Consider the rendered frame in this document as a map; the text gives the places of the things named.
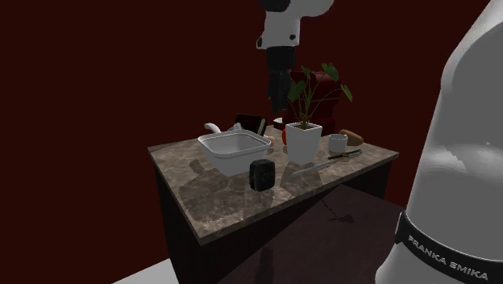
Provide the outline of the dark counter with marble top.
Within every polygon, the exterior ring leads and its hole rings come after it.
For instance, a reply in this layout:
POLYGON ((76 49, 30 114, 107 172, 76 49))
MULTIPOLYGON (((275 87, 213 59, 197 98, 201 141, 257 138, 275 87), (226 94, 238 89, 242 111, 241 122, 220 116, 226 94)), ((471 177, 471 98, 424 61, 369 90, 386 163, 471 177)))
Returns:
POLYGON ((344 184, 383 198, 389 170, 399 154, 372 144, 360 153, 313 171, 291 162, 281 131, 269 126, 275 144, 273 188, 257 192, 249 174, 221 174, 198 140, 149 149, 163 216, 168 255, 179 284, 218 284, 336 186, 344 184))

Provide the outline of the brown potato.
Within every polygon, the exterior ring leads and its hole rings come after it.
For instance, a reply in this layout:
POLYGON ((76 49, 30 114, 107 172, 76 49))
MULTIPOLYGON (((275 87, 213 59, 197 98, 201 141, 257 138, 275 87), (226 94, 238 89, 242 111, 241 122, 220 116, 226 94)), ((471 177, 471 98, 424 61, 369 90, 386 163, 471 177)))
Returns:
POLYGON ((339 134, 347 136, 347 146, 359 146, 364 143, 362 136, 347 129, 341 129, 339 134))

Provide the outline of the green plant in white pot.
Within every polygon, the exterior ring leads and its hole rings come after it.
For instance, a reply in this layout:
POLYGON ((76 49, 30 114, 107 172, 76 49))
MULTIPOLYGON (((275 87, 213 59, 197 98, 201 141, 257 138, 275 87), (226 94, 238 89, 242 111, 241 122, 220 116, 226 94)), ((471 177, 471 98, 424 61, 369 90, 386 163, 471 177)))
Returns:
POLYGON ((314 72, 302 66, 305 80, 291 80, 288 103, 293 108, 296 121, 285 125, 285 140, 289 160, 298 164, 311 163, 318 151, 322 136, 322 126, 312 122, 312 118, 321 102, 331 99, 331 95, 342 91, 352 101, 353 95, 347 85, 342 83, 338 87, 331 87, 321 98, 316 98, 320 84, 324 79, 328 82, 339 82, 339 71, 332 63, 322 63, 321 77, 316 79, 314 72))

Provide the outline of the white cup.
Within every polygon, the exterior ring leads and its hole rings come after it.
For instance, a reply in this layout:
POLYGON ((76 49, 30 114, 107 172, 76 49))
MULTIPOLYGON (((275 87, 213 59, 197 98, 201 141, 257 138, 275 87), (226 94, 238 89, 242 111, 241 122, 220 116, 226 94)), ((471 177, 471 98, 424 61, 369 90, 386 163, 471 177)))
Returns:
POLYGON ((328 149, 330 152, 346 152, 348 136, 345 134, 330 134, 328 136, 328 149))

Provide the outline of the white square bowl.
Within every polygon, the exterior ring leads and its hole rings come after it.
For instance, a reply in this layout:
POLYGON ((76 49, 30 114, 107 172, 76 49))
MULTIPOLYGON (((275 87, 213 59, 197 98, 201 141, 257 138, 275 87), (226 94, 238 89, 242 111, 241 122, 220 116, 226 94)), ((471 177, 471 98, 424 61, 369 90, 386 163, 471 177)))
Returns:
POLYGON ((272 141, 248 130, 212 133, 197 141, 209 163, 231 177, 245 173, 253 161, 264 159, 272 141))

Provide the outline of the small black box device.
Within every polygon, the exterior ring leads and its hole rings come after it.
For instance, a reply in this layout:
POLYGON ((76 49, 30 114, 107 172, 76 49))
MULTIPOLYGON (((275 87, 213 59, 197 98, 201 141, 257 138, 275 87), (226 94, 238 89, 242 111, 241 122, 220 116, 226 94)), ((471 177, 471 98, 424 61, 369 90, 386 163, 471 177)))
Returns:
POLYGON ((255 191, 264 191, 274 187, 276 166, 273 161, 259 159, 250 164, 249 185, 255 191))

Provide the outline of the black-handled silver knife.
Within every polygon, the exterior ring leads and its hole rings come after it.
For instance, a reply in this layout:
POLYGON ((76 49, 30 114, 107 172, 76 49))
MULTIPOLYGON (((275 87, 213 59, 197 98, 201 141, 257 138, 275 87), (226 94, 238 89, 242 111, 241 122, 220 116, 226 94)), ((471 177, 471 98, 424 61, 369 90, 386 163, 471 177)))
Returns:
POLYGON ((311 167, 306 168, 306 169, 298 170, 298 171, 292 173, 291 177, 295 177, 295 176, 298 176, 298 175, 303 174, 303 173, 308 173, 310 171, 315 171, 315 170, 318 170, 318 169, 325 168, 327 166, 330 166, 331 163, 332 163, 332 161, 335 160, 335 159, 352 157, 352 156, 354 156, 356 154, 360 154, 362 152, 363 152, 362 149, 357 149, 357 150, 353 150, 353 151, 350 151, 350 152, 343 152, 343 153, 340 153, 338 155, 330 156, 330 157, 327 158, 328 159, 327 162, 323 162, 321 164, 314 165, 314 166, 311 166, 311 167))

